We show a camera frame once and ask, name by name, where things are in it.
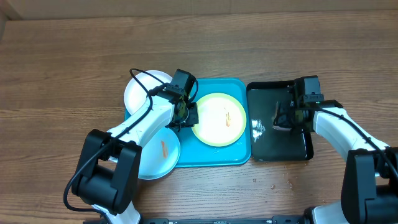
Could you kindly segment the sponge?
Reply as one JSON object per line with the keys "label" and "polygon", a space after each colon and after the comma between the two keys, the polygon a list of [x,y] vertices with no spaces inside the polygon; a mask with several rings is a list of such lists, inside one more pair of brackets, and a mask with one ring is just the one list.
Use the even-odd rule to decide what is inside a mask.
{"label": "sponge", "polygon": [[289,114],[279,102],[275,106],[272,128],[278,131],[290,131],[292,129],[292,125],[289,122]]}

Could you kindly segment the yellow-green plate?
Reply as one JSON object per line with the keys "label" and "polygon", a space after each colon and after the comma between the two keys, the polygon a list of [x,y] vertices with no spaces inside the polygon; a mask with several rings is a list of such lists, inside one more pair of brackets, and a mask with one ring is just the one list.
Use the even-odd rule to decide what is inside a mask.
{"label": "yellow-green plate", "polygon": [[243,105],[231,95],[210,93],[197,101],[198,123],[192,128],[203,143],[224,147],[236,142],[246,129]]}

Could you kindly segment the white plate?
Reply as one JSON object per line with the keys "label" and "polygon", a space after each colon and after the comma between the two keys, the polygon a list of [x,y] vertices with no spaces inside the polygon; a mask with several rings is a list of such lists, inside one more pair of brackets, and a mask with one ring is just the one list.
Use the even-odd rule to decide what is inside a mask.
{"label": "white plate", "polygon": [[[160,86],[163,83],[170,83],[172,81],[172,77],[158,70],[147,70],[147,73],[155,76],[159,79],[147,75],[146,73],[138,73],[136,78],[144,85],[147,90],[151,90],[157,86]],[[124,91],[124,105],[126,107],[127,112],[132,115],[134,114],[144,103],[146,100],[146,92],[144,89],[138,84],[135,79],[131,79],[127,84],[127,87]]]}

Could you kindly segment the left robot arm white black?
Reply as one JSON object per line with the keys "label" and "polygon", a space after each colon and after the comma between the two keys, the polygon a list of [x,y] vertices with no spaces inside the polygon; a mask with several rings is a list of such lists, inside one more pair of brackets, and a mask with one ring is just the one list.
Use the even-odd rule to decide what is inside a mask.
{"label": "left robot arm white black", "polygon": [[186,93],[151,94],[131,117],[107,132],[94,129],[83,144],[65,192],[80,197],[102,223],[139,223],[132,204],[142,150],[162,128],[191,128],[197,107]]}

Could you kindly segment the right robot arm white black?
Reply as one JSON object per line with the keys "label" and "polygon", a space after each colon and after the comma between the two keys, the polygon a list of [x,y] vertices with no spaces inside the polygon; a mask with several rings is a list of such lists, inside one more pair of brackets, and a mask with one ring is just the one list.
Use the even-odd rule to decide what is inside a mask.
{"label": "right robot arm white black", "polygon": [[300,223],[397,223],[397,148],[372,137],[336,101],[277,103],[273,127],[313,132],[345,160],[340,200],[310,207]]}

